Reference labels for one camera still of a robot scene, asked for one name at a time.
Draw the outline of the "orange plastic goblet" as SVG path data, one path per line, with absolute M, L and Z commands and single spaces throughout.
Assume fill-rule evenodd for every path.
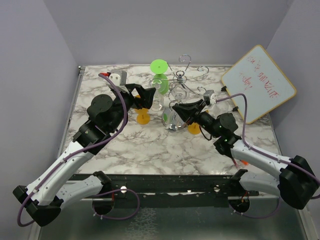
M 192 135 L 198 135 L 201 133 L 199 124 L 197 124 L 195 122 L 188 125 L 187 129 L 188 129 L 189 133 L 191 133 Z
M 150 122 L 149 109 L 141 108 L 134 110 L 137 113 L 136 122 L 140 125 L 146 125 Z

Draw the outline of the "clear wine glass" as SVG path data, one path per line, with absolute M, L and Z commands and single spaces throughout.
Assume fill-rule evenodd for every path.
M 229 103 L 227 101 L 218 102 L 213 107 L 213 114 L 216 117 L 221 114 L 228 113 L 228 112 L 229 112 Z
M 164 97 L 161 94 L 162 82 L 160 79 L 154 78 L 149 82 L 149 86 L 155 88 L 151 109 L 158 112 L 162 110 L 164 104 Z

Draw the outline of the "green plastic wine glass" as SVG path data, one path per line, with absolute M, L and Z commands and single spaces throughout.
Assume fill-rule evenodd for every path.
M 150 64 L 150 70 L 155 74 L 153 79 L 150 81 L 150 85 L 154 87 L 159 85 L 159 93 L 164 95 L 169 91 L 169 80 L 165 75 L 165 72 L 168 70 L 169 65 L 163 59 L 155 59 Z

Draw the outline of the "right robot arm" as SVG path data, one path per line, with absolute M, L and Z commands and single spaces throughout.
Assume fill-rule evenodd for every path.
M 206 102 L 199 100 L 177 103 L 172 108 L 187 125 L 197 123 L 215 138 L 214 146 L 221 155 L 244 160 L 269 174 L 259 177 L 247 173 L 231 181 L 229 189 L 234 195 L 240 196 L 247 190 L 269 193 L 298 210 L 313 199 L 320 182 L 304 157 L 287 157 L 246 143 L 243 136 L 235 134 L 238 125 L 232 113 L 214 118 L 204 110 L 205 106 Z

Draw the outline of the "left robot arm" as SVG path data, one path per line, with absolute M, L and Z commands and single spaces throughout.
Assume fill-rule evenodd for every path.
M 95 172 L 73 186 L 67 187 L 65 183 L 124 129 L 130 109 L 151 108 L 155 92 L 154 87 L 130 83 L 112 90 L 115 99 L 107 94 L 95 96 L 87 108 L 88 120 L 65 151 L 41 176 L 13 190 L 21 210 L 26 210 L 33 222 L 44 227 L 68 204 L 93 195 L 106 197 L 111 190 L 110 179 L 102 172 Z

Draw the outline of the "clear tall glass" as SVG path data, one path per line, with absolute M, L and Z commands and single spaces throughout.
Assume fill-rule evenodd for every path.
M 179 117 L 179 115 L 173 110 L 173 106 L 178 103 L 182 103 L 187 97 L 184 93 L 176 93 L 174 95 L 174 100 L 170 100 L 168 110 L 170 111 L 167 115 L 167 119 L 165 121 L 165 129 L 168 132 L 177 132 L 178 130 L 182 130 L 187 126 L 187 124 Z

